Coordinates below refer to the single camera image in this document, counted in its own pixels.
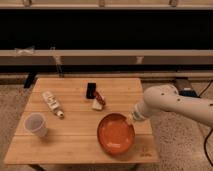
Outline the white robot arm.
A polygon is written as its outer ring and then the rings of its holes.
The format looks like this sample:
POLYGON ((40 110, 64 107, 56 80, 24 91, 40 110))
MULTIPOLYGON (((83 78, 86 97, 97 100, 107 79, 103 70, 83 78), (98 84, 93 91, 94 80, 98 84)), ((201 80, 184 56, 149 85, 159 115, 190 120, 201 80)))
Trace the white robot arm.
POLYGON ((143 122, 160 111, 175 112, 213 128, 213 100, 182 96, 171 84, 147 88, 127 122, 143 122))

